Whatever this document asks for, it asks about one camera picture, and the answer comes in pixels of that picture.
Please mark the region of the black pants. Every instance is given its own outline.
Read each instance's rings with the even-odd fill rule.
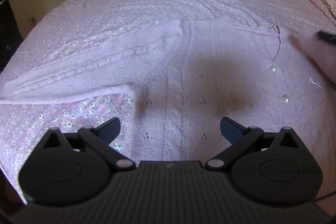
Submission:
[[[23,39],[8,0],[0,5],[0,71],[2,71]]]

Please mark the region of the ribbed black surface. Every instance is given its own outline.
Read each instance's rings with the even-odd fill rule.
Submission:
[[[118,173],[106,190],[84,203],[64,208],[30,204],[17,224],[321,224],[328,217],[314,204],[272,208],[237,193],[223,173],[198,162],[143,162]]]

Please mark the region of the pearl button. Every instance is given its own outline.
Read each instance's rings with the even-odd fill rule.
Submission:
[[[288,95],[282,96],[282,99],[285,101],[285,103],[289,102],[289,96]]]

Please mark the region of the pink bedspread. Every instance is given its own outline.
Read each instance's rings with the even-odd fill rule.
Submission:
[[[68,0],[49,13],[30,33],[0,75],[0,90],[5,82],[40,65],[103,42],[113,43],[117,37],[129,31],[157,26],[174,19],[203,19],[220,15],[228,15],[232,22],[250,27],[279,25],[293,31],[318,25],[335,28],[308,0]],[[308,79],[307,83],[301,84],[312,85]],[[143,103],[150,105],[151,102],[146,98]],[[113,116],[121,118],[123,135],[112,146],[125,153],[124,147],[130,145],[124,141],[124,137],[128,133],[130,114],[134,111],[132,104],[130,97],[107,95],[57,105],[0,105],[0,147],[4,148],[0,152],[0,167],[16,190],[20,191],[17,174],[47,127],[58,126],[63,132],[73,132],[83,125],[95,126]],[[259,118],[261,120],[255,120],[254,124],[263,124],[262,117]],[[274,118],[272,115],[268,117],[269,121]],[[326,168],[330,166],[330,150],[335,149],[335,142],[331,140],[334,139],[336,125],[331,125],[328,131],[325,131],[323,124],[318,126],[322,132],[328,133],[324,138],[316,133],[318,129],[315,128],[305,128],[304,133],[308,148],[314,151],[319,163]],[[155,136],[139,132],[136,138],[144,142]],[[330,176],[333,169],[325,172],[328,180],[321,194],[329,193],[336,186],[335,178]]]

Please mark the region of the triangular cutout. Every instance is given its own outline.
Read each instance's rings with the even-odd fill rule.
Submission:
[[[290,135],[290,133],[285,133],[284,137],[280,142],[280,146],[299,148],[299,146],[296,144],[295,140],[293,139],[292,135]]]
[[[43,148],[53,148],[53,147],[59,147],[61,146],[61,143],[55,133],[52,133],[46,143],[43,145]]]

